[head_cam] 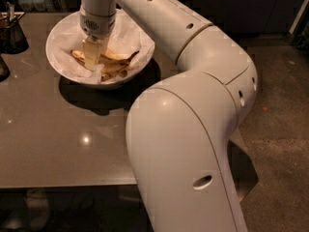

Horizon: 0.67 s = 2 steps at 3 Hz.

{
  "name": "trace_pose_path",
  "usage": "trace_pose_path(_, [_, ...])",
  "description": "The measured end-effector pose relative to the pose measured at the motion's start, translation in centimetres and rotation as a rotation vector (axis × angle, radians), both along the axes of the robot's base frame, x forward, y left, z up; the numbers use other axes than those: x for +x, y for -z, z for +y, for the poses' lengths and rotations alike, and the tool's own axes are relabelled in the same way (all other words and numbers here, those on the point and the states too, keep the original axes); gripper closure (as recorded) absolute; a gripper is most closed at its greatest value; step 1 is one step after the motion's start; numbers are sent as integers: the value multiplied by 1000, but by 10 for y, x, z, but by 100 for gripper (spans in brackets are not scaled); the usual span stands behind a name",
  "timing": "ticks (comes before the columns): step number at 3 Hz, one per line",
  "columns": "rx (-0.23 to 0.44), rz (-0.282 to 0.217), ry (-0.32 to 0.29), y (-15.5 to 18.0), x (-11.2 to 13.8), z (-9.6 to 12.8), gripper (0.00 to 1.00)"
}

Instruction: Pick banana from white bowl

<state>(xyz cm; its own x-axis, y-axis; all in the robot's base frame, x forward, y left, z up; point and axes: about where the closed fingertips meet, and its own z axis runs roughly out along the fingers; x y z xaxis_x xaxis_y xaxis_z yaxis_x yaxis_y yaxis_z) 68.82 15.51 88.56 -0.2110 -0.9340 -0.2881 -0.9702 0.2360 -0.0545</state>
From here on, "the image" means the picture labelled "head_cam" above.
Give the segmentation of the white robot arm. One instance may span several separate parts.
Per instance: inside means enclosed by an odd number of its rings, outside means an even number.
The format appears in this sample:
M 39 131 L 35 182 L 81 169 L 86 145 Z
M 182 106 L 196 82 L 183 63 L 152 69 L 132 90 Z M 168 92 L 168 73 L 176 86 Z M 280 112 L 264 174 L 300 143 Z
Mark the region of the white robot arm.
M 178 0 L 81 0 L 106 38 L 122 8 L 177 66 L 145 90 L 126 122 L 126 146 L 154 232 L 247 232 L 228 141 L 250 111 L 258 76 L 249 55 Z

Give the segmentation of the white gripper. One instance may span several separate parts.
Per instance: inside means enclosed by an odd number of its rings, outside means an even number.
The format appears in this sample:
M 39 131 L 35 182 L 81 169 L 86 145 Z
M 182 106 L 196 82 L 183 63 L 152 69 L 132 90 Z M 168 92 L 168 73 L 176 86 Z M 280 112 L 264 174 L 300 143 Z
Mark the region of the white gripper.
M 83 7 L 80 8 L 79 25 L 82 31 L 89 35 L 83 40 L 85 67 L 88 70 L 93 71 L 95 65 L 98 64 L 99 56 L 106 52 L 107 37 L 111 35 L 114 29 L 115 20 L 116 11 L 109 15 L 94 15 L 86 12 Z

